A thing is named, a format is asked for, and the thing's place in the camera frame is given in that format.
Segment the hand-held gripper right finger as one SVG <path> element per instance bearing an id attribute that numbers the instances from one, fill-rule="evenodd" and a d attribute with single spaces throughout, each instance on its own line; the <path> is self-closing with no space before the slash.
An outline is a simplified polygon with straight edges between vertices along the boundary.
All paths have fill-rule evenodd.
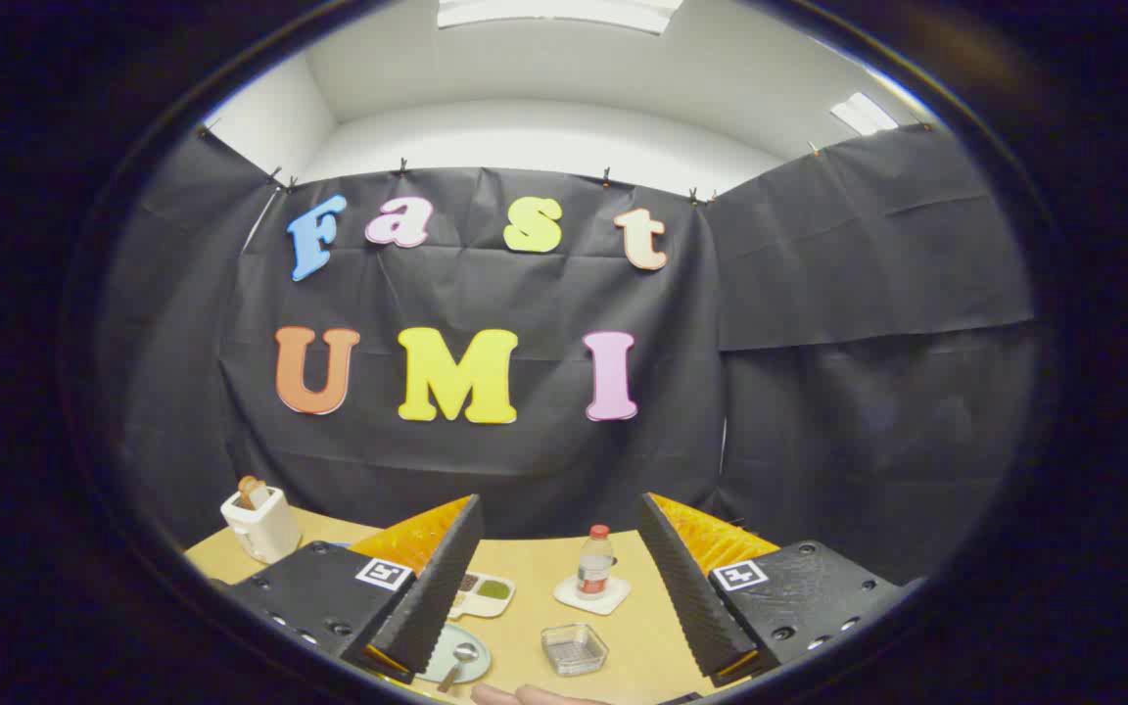
<path id="1" fill-rule="evenodd" d="M 892 584 L 823 541 L 777 547 L 654 493 L 641 497 L 638 534 L 695 666 L 717 687 L 849 638 L 922 582 Z"/>

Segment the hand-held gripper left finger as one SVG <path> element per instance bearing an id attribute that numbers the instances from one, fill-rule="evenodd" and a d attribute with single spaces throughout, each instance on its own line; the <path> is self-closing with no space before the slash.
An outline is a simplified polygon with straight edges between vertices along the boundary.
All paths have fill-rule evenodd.
<path id="1" fill-rule="evenodd" d="M 224 593 L 279 633 L 407 685 L 433 656 L 484 534 L 469 494 L 351 547 L 309 541 Z"/>

